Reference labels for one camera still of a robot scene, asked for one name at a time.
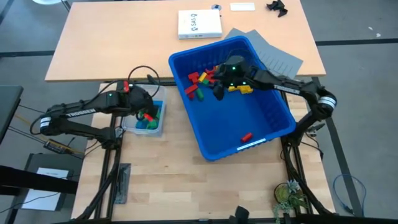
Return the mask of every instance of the light wooden table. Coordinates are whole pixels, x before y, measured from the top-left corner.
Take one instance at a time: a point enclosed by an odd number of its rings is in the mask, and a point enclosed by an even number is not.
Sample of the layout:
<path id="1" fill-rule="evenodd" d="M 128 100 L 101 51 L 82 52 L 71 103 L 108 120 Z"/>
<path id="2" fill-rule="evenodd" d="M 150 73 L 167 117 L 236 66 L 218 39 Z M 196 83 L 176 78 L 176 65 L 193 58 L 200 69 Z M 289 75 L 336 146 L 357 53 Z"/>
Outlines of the light wooden table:
<path id="1" fill-rule="evenodd" d="M 131 163 L 132 169 L 127 204 L 114 206 L 113 220 L 228 218 L 238 205 L 248 209 L 251 218 L 273 217 L 273 189 L 287 181 L 285 164 L 279 157 L 280 139 L 207 162 L 200 154 L 177 88 L 167 87 L 167 91 L 162 137 L 129 132 L 123 137 L 121 163 Z M 295 119 L 307 113 L 301 97 L 288 95 L 288 100 Z M 110 115 L 97 113 L 92 125 L 103 128 L 110 120 Z M 311 139 L 303 141 L 315 145 Z M 334 211 L 318 151 L 302 144 L 300 153 L 308 186 L 327 209 Z M 73 218 L 84 211 L 98 189 L 103 157 L 104 150 L 97 149 L 84 160 Z M 103 212 L 108 194 L 104 198 Z"/>
<path id="2" fill-rule="evenodd" d="M 256 10 L 237 12 L 231 2 L 254 2 Z M 172 77 L 170 55 L 224 39 L 232 28 L 256 29 L 271 45 L 303 60 L 302 76 L 325 75 L 300 0 L 284 0 L 286 16 L 265 8 L 272 0 L 179 0 L 74 2 L 51 61 L 46 81 L 127 78 L 138 65 L 149 65 L 162 78 Z M 219 4 L 222 38 L 179 40 L 178 11 Z M 145 78 L 148 71 L 134 73 Z"/>

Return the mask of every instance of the wooden tabletop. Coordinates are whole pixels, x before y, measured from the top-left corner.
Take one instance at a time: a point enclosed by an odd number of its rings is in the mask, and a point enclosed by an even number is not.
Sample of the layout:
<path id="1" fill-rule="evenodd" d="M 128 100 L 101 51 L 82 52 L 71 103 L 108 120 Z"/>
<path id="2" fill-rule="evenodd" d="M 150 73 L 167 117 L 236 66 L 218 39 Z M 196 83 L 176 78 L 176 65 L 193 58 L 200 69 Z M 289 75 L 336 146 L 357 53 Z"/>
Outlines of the wooden tabletop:
<path id="1" fill-rule="evenodd" d="M 307 113 L 302 98 L 288 95 L 288 99 L 295 119 Z M 97 113 L 92 125 L 103 128 L 109 126 L 110 120 L 110 115 Z M 308 138 L 303 141 L 315 145 Z M 114 206 L 113 220 L 228 218 L 238 205 L 248 209 L 251 218 L 273 217 L 273 189 L 287 181 L 281 150 L 280 139 L 275 139 L 207 162 L 200 154 L 177 88 L 167 87 L 162 137 L 129 132 L 123 137 L 121 162 L 131 163 L 132 168 L 127 204 Z M 318 151 L 302 144 L 300 153 L 308 186 L 327 209 L 334 211 Z M 93 199 L 103 157 L 104 150 L 99 148 L 85 158 L 72 218 L 79 216 Z"/>
<path id="2" fill-rule="evenodd" d="M 231 11 L 236 0 L 179 0 L 127 2 L 74 2 L 46 81 L 114 80 L 127 78 L 138 65 L 153 67 L 162 78 L 172 77 L 168 59 L 182 50 L 210 44 L 232 28 L 256 29 L 271 45 L 303 60 L 298 75 L 325 75 L 318 49 L 300 0 L 284 0 L 286 16 L 265 8 L 270 1 L 253 2 L 255 11 Z M 178 11 L 210 9 L 219 4 L 222 38 L 179 40 Z M 144 78 L 148 71 L 134 73 Z"/>

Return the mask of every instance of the blue cable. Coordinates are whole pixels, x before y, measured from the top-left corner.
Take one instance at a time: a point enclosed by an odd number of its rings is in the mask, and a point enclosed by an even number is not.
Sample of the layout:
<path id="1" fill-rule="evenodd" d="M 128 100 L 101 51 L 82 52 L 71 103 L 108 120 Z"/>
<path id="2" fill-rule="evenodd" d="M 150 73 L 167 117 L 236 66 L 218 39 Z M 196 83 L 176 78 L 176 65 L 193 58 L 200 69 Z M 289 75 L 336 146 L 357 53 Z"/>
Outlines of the blue cable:
<path id="1" fill-rule="evenodd" d="M 354 215 L 353 210 L 352 210 L 351 208 L 349 208 L 349 206 L 347 206 L 346 204 L 343 203 L 343 201 L 340 199 L 340 197 L 338 196 L 338 194 L 337 194 L 337 192 L 336 192 L 336 187 L 335 187 L 335 185 L 336 185 L 336 180 L 337 180 L 339 177 L 351 177 L 352 179 L 358 181 L 358 183 L 362 186 L 362 189 L 363 189 L 363 191 L 364 191 L 364 195 L 363 195 L 363 199 L 362 199 L 362 216 L 365 217 L 365 213 L 364 213 L 364 209 L 365 209 L 365 198 L 366 198 L 366 187 L 365 187 L 365 185 L 364 185 L 358 178 L 356 178 L 356 177 L 354 177 L 354 176 L 352 176 L 352 175 L 349 175 L 349 174 L 340 174 L 340 175 L 338 175 L 338 176 L 334 179 L 334 181 L 333 181 L 333 191 L 334 191 L 334 193 L 335 193 L 337 199 L 339 200 L 341 206 L 342 206 L 347 212 L 350 212 L 350 213 L 353 214 L 353 215 Z"/>

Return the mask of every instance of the blue container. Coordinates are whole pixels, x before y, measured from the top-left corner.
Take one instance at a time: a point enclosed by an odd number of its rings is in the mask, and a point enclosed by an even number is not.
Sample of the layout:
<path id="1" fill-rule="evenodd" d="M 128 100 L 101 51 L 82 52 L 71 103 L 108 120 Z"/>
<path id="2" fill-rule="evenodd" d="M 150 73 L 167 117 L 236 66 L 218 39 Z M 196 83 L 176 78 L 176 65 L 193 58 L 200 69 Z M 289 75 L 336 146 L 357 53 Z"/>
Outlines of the blue container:
<path id="1" fill-rule="evenodd" d="M 242 55 L 251 65 L 266 69 L 250 41 L 243 36 L 185 50 L 169 58 L 199 148 L 209 161 L 281 137 L 295 129 L 292 114 L 275 90 L 254 90 L 245 95 L 239 91 L 226 92 L 223 100 L 218 101 L 212 89 L 198 84 L 205 99 L 188 99 L 184 91 L 192 85 L 188 74 L 201 74 L 205 68 L 211 69 L 225 62 L 230 55 Z M 253 138 L 243 144 L 241 138 L 247 133 L 252 133 Z"/>

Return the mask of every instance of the gray paper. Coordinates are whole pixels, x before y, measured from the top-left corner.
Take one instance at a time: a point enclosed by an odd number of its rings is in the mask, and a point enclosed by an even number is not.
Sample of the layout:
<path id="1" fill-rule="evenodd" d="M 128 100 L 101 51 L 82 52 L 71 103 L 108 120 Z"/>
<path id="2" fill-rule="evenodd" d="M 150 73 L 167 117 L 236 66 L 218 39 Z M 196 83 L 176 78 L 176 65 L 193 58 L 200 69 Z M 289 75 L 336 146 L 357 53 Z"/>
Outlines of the gray paper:
<path id="1" fill-rule="evenodd" d="M 256 30 L 244 33 L 234 28 L 225 38 L 237 35 L 245 36 L 250 40 L 260 60 L 275 75 L 284 75 L 293 79 L 299 71 L 301 64 L 303 64 L 303 60 L 268 44 Z"/>

